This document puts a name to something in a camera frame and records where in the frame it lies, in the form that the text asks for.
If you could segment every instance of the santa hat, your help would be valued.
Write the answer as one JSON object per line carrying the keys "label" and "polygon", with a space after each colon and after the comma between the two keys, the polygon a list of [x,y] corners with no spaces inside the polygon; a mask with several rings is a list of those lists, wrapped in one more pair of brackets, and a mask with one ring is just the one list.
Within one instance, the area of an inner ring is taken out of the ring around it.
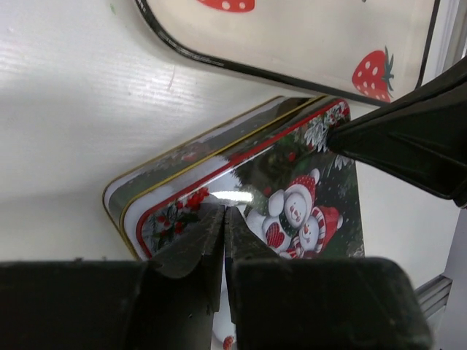
{"label": "santa hat", "polygon": [[312,212],[314,199],[316,198],[316,184],[320,181],[320,172],[318,169],[312,170],[309,175],[302,175],[293,180],[285,190],[285,197],[291,193],[300,193],[305,198],[307,217]]}
{"label": "santa hat", "polygon": [[344,219],[336,208],[327,208],[325,206],[315,206],[312,210],[312,215],[318,220],[320,228],[318,242],[314,251],[320,253],[333,238],[334,233],[341,228]]}

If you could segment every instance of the red strawberry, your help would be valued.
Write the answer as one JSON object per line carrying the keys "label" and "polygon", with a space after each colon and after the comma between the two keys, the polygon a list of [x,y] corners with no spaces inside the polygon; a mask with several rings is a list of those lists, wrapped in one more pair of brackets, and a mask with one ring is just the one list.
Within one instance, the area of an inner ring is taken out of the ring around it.
{"label": "red strawberry", "polygon": [[391,102],[389,94],[393,91],[390,80],[394,78],[391,69],[394,64],[394,55],[389,52],[377,50],[370,52],[357,66],[352,75],[353,85],[363,95],[377,100]]}
{"label": "red strawberry", "polygon": [[213,9],[227,12],[249,12],[255,8],[255,0],[198,0]]}
{"label": "red strawberry", "polygon": [[223,350],[231,350],[233,343],[234,343],[234,337],[232,335],[225,337],[224,344],[223,344]]}
{"label": "red strawberry", "polygon": [[268,246],[274,248],[279,247],[285,239],[285,234],[280,232],[280,227],[277,222],[272,223],[266,231],[266,241]]}

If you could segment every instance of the christmas tin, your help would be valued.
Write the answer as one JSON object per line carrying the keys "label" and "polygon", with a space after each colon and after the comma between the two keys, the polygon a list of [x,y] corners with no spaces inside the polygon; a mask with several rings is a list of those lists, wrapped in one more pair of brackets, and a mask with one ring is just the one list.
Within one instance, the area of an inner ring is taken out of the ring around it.
{"label": "christmas tin", "polygon": [[195,229],[203,203],[238,206],[285,258],[362,255],[355,164],[325,143],[349,119],[339,98],[273,98],[120,176],[105,209],[143,260]]}

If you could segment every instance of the red heart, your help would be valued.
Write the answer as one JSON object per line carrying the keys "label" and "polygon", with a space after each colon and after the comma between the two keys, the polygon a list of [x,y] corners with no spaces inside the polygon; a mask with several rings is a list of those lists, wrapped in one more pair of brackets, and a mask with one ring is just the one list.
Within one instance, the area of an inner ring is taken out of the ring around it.
{"label": "red heart", "polygon": [[249,12],[255,8],[255,0],[198,0],[213,9],[227,12]]}
{"label": "red heart", "polygon": [[268,246],[278,248],[285,239],[285,234],[280,231],[279,224],[273,222],[266,231],[266,241]]}

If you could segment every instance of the snowman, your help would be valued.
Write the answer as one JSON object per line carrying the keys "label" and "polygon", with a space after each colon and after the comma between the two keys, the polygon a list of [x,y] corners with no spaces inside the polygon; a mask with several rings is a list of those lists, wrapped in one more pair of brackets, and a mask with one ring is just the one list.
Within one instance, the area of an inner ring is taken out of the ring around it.
{"label": "snowman", "polygon": [[292,240],[293,247],[279,255],[287,259],[316,257],[341,228],[343,221],[336,208],[314,207],[312,215]]}
{"label": "snowman", "polygon": [[275,252],[284,252],[308,221],[319,179],[320,172],[314,169],[309,175],[293,180],[285,191],[278,190],[269,198],[269,215],[263,220],[261,232],[263,240]]}

